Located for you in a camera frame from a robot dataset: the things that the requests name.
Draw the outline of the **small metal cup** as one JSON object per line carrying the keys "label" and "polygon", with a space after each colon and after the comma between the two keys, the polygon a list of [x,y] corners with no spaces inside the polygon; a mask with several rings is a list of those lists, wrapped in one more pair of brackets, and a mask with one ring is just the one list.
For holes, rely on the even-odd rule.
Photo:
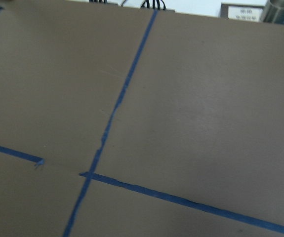
{"label": "small metal cup", "polygon": [[267,0],[260,22],[284,24],[284,0]]}

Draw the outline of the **lower orange power strip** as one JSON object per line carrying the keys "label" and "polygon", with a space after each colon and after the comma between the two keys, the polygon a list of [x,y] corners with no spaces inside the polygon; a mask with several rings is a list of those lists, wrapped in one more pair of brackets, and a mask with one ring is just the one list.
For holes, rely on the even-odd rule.
{"label": "lower orange power strip", "polygon": [[140,8],[175,12],[175,9],[168,8],[163,0],[144,0],[140,4]]}

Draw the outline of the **black labelled box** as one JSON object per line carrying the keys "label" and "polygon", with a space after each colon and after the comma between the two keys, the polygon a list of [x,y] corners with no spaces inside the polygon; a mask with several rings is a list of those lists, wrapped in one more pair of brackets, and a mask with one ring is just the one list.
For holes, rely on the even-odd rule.
{"label": "black labelled box", "polygon": [[221,3],[220,17],[231,20],[259,22],[264,6]]}

